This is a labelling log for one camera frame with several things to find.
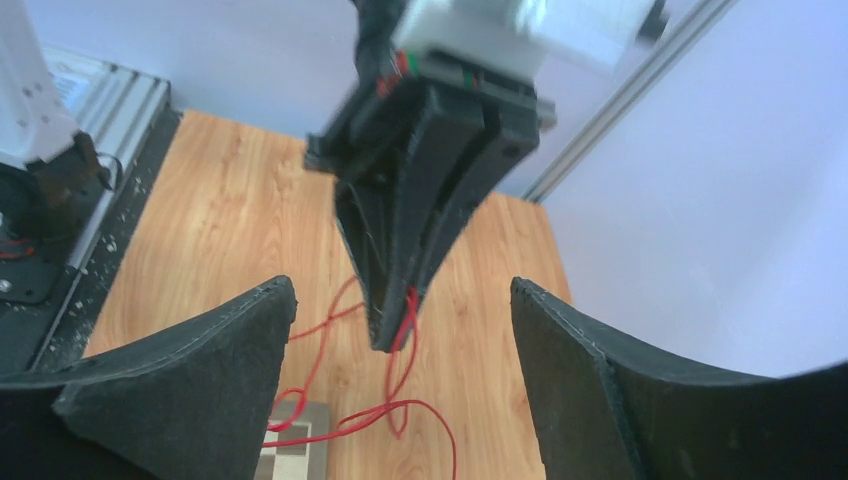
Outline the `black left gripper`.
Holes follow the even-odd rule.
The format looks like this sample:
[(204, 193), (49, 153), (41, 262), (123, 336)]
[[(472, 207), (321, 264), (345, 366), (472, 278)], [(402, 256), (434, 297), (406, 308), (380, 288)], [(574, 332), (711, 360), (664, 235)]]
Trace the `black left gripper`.
[(474, 211), (539, 144), (534, 107), (482, 105), (426, 74), (362, 79), (304, 167), (333, 174), (340, 231), (373, 349), (403, 345), (408, 294), (426, 295)]

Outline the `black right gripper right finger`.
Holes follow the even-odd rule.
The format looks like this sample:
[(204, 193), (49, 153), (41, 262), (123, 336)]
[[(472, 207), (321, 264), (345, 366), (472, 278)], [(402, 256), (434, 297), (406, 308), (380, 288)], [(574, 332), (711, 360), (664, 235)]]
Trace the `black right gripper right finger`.
[(767, 378), (650, 345), (531, 280), (511, 318), (550, 479), (843, 479), (847, 366)]

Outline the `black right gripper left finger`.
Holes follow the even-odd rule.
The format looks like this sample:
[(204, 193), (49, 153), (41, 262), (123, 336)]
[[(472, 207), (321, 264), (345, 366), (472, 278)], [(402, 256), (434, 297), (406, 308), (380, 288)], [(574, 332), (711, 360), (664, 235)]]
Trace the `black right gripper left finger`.
[(5, 479), (250, 479), (297, 300), (269, 279), (54, 372), (1, 379)]

